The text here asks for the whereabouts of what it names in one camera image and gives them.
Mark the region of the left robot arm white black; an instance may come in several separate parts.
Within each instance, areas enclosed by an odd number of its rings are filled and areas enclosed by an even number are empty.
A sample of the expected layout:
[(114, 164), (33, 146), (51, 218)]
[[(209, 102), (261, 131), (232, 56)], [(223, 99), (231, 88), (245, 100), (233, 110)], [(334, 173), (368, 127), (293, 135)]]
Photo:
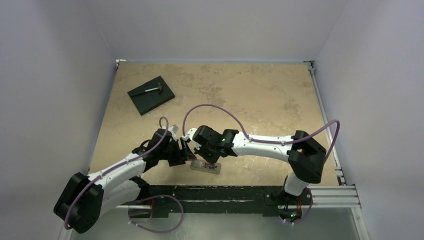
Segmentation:
[(152, 193), (151, 185), (140, 175), (162, 160), (168, 161), (172, 167), (194, 160), (188, 144), (194, 141), (195, 131), (192, 128), (177, 139), (173, 129), (159, 128), (149, 141), (111, 166), (91, 174), (75, 173), (54, 205), (54, 214), (63, 220), (65, 230), (83, 234), (100, 216), (125, 203), (147, 204), (149, 217), (155, 217), (160, 205), (167, 200), (183, 212), (183, 205), (175, 196)]

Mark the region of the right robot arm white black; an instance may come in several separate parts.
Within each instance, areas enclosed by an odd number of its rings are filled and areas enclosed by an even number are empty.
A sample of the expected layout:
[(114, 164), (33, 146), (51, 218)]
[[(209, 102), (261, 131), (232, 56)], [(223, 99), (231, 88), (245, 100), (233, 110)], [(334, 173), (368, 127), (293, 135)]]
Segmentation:
[(256, 156), (288, 163), (292, 173), (280, 191), (282, 200), (288, 204), (298, 200), (309, 184), (321, 182), (327, 160), (327, 150), (302, 130), (287, 136), (245, 136), (236, 129), (219, 133), (201, 125), (189, 129), (186, 136), (195, 145), (194, 153), (210, 164), (228, 156)]

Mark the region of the grey remote control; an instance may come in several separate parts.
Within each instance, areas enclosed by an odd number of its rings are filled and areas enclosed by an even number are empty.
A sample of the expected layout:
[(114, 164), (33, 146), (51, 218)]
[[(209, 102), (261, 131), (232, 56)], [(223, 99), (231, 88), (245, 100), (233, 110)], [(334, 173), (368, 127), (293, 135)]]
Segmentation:
[(218, 175), (221, 172), (221, 166), (222, 165), (219, 162), (208, 163), (207, 161), (202, 159), (194, 160), (190, 164), (190, 168), (192, 170), (216, 174), (216, 175)]

